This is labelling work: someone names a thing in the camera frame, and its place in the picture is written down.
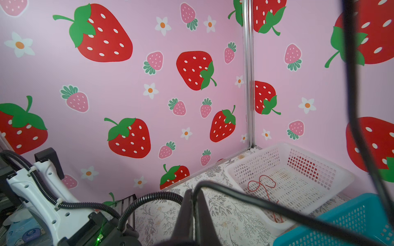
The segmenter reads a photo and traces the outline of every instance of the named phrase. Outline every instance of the flower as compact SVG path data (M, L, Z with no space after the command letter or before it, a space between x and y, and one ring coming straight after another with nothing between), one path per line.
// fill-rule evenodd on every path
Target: flower
M12 32L12 40L4 42L4 44L10 48L13 48L15 55L19 58L24 53L28 55L35 55L34 51L30 46L33 44L32 39L22 39L17 33Z
M263 135L266 138L266 140L272 139L271 135L270 135L270 132L266 131L265 129L263 129L263 133L261 135Z
M216 21L211 19L211 16L208 16L208 20L204 21L204 25L206 26L206 33L212 31L215 32Z
M190 131L190 127L188 127L186 130L182 129L182 135L180 137L184 137L186 140L189 139L189 136L193 135L193 133Z
M235 85L238 85L238 88L241 88L241 85L245 83L242 78L243 75L241 77L237 76L237 81L235 81Z
M141 176L139 179L134 179L134 187L137 187L142 189L144 187L144 184L146 184L148 181L144 179L144 176Z
M246 140L247 140L247 133L245 135L241 135L241 141L240 142L245 143Z
M154 94L159 93L159 91L154 88L155 87L154 83L152 83L150 86L147 84L144 84L144 87L145 87L145 91L144 91L143 95L144 96L149 95L149 97L151 99L153 99Z
M167 31L171 30L171 27L168 23L167 17L164 17L163 19L160 19L159 17L156 17L157 25L154 28L157 31L162 31L163 36L167 33Z
M309 99L307 100L306 98L301 98L302 103L300 105L298 105L299 108L304 109L304 112L307 114L309 112L309 110L316 110L316 107L313 106L313 102L315 101L315 99Z
M81 178L87 178L90 181L93 181L93 177L98 175L99 173L95 171L93 166L89 167L88 169L81 169L82 176Z

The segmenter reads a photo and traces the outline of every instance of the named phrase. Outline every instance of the teal basket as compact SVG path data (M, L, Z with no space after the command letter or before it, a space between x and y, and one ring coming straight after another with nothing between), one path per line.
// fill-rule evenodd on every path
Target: teal basket
M376 194L362 194L317 219L332 223L385 245L394 246L394 231ZM273 246L353 246L320 231L299 226L278 237Z

